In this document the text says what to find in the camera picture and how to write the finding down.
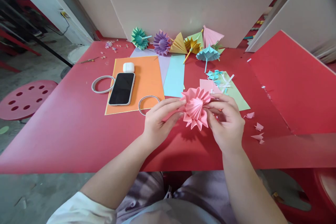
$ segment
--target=wire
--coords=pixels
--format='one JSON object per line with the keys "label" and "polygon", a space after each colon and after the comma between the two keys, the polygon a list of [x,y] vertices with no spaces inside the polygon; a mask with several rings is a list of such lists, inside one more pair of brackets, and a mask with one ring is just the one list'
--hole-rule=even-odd
{"label": "wire", "polygon": [[46,26],[46,27],[49,28],[50,30],[52,30],[53,32],[55,32],[56,34],[58,34],[58,35],[60,35],[60,36],[63,36],[63,35],[67,32],[67,30],[69,29],[70,24],[69,24],[69,22],[67,21],[66,17],[65,17],[62,13],[61,13],[61,15],[62,15],[62,17],[64,17],[65,21],[68,23],[68,27],[66,28],[65,32],[63,32],[62,34],[59,34],[57,31],[51,29],[49,26]]}

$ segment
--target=smartphone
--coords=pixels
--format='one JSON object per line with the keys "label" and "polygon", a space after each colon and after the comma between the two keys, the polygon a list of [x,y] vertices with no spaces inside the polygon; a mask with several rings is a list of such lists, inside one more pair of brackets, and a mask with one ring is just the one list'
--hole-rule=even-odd
{"label": "smartphone", "polygon": [[110,106],[129,105],[131,103],[134,80],[134,73],[118,73],[108,104]]}

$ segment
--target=right hand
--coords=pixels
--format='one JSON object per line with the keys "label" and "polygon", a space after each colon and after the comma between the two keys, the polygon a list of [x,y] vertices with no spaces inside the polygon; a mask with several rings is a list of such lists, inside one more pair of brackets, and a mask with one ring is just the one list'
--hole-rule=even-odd
{"label": "right hand", "polygon": [[225,94],[217,93],[211,94],[211,96],[217,100],[205,106],[205,110],[208,124],[218,146],[223,154],[242,150],[241,142],[245,120],[239,113],[237,103],[232,97]]}

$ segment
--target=sleeve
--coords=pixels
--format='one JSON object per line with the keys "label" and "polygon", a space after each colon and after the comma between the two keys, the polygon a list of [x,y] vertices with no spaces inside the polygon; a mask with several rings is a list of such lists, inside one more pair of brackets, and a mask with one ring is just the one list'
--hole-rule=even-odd
{"label": "sleeve", "polygon": [[116,224],[117,212],[77,192],[61,205],[47,224]]}

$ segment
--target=floor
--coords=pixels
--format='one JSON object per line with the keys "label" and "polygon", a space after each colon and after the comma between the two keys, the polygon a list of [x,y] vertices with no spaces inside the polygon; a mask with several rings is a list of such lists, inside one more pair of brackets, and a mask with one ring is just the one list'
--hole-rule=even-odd
{"label": "floor", "polygon": [[[57,42],[49,44],[49,47],[64,58],[78,47],[72,45],[66,37],[56,34],[47,34],[42,40],[56,40]],[[31,81],[39,79],[49,79],[57,83],[61,81],[60,74],[66,65],[41,46],[36,45],[32,48],[42,56],[38,57],[31,52],[15,57],[0,54],[1,60],[22,71],[16,74],[0,68],[0,100],[12,90]],[[0,154],[24,124],[0,119],[0,128],[4,126],[9,126],[9,130],[0,135]],[[89,173],[0,175],[0,223],[46,223],[51,214],[75,194],[92,175]],[[279,191],[277,189],[279,181],[289,181],[286,187],[290,188],[290,179],[284,178],[277,170],[258,171],[258,175],[263,179],[270,194]],[[296,185],[291,185],[291,188],[298,189]],[[281,193],[281,196],[291,205],[296,203],[292,195]],[[301,205],[300,208],[308,210],[309,205]]]}

